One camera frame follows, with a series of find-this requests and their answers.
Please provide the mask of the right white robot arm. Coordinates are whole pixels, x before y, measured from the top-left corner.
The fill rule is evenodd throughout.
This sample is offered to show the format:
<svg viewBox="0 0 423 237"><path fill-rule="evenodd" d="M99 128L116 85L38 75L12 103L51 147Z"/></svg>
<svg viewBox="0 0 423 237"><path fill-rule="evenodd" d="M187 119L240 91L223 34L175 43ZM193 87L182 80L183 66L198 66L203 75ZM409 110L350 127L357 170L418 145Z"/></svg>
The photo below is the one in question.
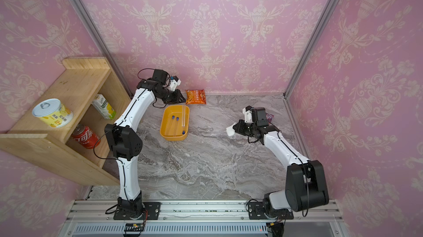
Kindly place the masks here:
<svg viewBox="0 0 423 237"><path fill-rule="evenodd" d="M285 189L264 195L263 207L270 218L285 211L303 212L329 204L329 192L323 165L298 152L267 119L265 108L247 106L243 120L226 129L228 136L240 134L269 149L286 170Z"/></svg>

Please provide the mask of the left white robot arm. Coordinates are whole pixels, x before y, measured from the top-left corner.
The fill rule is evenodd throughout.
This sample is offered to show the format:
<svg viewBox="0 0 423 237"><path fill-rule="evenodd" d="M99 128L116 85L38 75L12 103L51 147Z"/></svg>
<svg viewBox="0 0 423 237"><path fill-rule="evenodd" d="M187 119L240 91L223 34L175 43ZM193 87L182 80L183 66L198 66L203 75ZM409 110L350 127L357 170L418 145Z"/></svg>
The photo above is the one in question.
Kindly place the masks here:
<svg viewBox="0 0 423 237"><path fill-rule="evenodd" d="M184 103L186 99L177 87L181 80L162 69L155 69L152 77L141 79L137 90L123 114L113 124L107 124L104 132L109 149L119 169L120 193L114 220L146 220L148 211L142 200L138 182L138 157L143 142L137 134L147 108L157 100L165 105Z"/></svg>

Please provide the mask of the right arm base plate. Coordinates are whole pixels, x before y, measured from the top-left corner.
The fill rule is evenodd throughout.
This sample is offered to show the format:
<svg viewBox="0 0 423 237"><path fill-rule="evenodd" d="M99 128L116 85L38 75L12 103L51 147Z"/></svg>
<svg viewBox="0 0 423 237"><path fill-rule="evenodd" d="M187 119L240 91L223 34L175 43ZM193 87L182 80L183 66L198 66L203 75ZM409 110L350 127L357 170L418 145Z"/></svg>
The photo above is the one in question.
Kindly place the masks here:
<svg viewBox="0 0 423 237"><path fill-rule="evenodd" d="M252 220L292 220L293 212L290 209L274 209L270 204L250 200L246 203L249 219Z"/></svg>

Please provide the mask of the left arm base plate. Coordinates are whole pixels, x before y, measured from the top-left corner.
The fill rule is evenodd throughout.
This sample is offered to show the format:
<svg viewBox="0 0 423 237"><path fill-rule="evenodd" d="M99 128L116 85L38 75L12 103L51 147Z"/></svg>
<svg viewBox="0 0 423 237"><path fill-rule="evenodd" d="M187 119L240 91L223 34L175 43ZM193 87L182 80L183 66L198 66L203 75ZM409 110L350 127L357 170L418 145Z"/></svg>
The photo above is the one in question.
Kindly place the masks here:
<svg viewBox="0 0 423 237"><path fill-rule="evenodd" d="M140 207L131 207L124 209L118 207L113 215L114 220L144 220L147 215L147 220L158 220L160 215L160 202L143 202Z"/></svg>

